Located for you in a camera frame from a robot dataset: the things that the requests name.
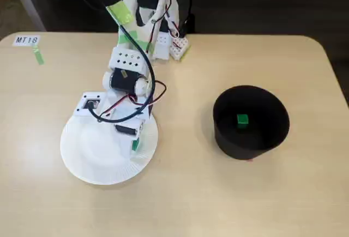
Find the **paper plate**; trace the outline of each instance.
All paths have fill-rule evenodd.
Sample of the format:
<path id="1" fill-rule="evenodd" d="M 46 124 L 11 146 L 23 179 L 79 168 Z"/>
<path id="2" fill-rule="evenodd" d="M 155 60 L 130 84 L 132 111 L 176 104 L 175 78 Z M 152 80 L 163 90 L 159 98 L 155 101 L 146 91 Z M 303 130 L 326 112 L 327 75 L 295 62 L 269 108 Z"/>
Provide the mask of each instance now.
<path id="1" fill-rule="evenodd" d="M 120 154 L 119 141 L 111 124 L 93 117 L 72 116 L 61 136 L 61 156 L 67 169 L 79 179 L 111 185 L 139 174 L 152 159 L 158 144 L 158 127 L 153 116 L 144 125 L 137 151 L 131 159 Z"/>

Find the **table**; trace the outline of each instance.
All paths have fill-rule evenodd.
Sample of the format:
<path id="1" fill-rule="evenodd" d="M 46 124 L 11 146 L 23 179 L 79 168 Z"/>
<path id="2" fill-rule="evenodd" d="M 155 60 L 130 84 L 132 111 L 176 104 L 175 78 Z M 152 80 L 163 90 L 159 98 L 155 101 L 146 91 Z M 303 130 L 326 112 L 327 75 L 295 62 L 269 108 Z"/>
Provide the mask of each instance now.
<path id="1" fill-rule="evenodd" d="M 116 34 L 39 33 L 0 42 L 1 236 L 348 236 L 349 111 L 319 43 L 296 36 L 191 35 L 182 62 L 155 62 L 168 92 L 159 143 L 135 178 L 86 184 L 65 168 L 63 127 L 83 92 L 101 91 Z M 276 95 L 290 133 L 237 161 L 216 146 L 212 108 L 240 84 Z"/>

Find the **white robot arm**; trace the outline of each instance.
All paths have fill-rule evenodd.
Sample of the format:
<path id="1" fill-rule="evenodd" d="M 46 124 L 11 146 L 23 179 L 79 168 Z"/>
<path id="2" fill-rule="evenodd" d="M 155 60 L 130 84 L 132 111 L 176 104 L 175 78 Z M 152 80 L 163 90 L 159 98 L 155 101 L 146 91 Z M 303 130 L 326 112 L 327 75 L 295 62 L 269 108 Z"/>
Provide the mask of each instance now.
<path id="1" fill-rule="evenodd" d="M 96 99 L 86 98 L 85 108 L 98 121 L 115 126 L 123 155 L 128 157 L 152 110 L 155 76 L 151 62 L 156 58 L 168 59 L 171 49 L 180 50 L 173 43 L 179 40 L 179 11 L 176 0 L 123 0 L 123 3 L 134 18 L 139 8 L 144 25 L 138 26 L 136 20 L 121 25 L 108 9 L 120 29 L 118 44 L 109 61 L 110 71 L 103 77 L 107 93 L 98 104 Z M 167 27 L 160 30 L 163 20 L 167 21 Z M 77 115 L 83 113 L 87 112 L 75 112 Z"/>

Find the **black bowl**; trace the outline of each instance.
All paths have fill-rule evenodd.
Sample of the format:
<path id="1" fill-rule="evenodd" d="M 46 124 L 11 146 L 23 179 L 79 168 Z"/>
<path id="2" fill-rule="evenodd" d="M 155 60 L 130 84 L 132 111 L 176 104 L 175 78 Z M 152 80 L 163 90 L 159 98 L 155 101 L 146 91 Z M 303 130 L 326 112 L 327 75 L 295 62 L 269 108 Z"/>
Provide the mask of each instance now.
<path id="1" fill-rule="evenodd" d="M 253 159 L 277 147 L 290 129 L 281 101 L 254 86 L 237 86 L 223 92 L 214 104 L 213 120 L 218 146 L 239 160 Z"/>

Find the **green block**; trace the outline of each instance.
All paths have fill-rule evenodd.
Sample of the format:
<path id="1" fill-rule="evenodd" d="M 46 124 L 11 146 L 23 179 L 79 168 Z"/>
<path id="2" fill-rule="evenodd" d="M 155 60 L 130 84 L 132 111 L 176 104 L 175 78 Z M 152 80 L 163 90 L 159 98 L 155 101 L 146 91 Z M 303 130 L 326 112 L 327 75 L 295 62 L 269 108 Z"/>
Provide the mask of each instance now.
<path id="1" fill-rule="evenodd" d="M 238 114 L 238 128 L 244 129 L 249 125 L 249 116 L 247 114 Z"/>
<path id="2" fill-rule="evenodd" d="M 134 20 L 134 17 L 132 16 L 128 7 L 125 5 L 124 1 L 119 1 L 107 8 L 120 25 L 126 25 Z"/>
<path id="3" fill-rule="evenodd" d="M 132 37 L 133 39 L 135 39 L 135 40 L 138 39 L 137 31 L 131 31 L 131 32 L 129 32 L 129 34 L 131 35 L 131 37 Z M 119 41 L 118 41 L 118 43 L 119 43 L 119 44 L 125 44 L 125 43 L 127 43 L 127 42 L 130 42 L 130 40 L 127 38 L 126 35 L 121 34 L 121 35 L 119 36 Z"/>
<path id="4" fill-rule="evenodd" d="M 139 144 L 140 144 L 140 139 L 139 138 L 136 141 L 133 141 L 132 142 L 132 150 L 136 151 Z"/>

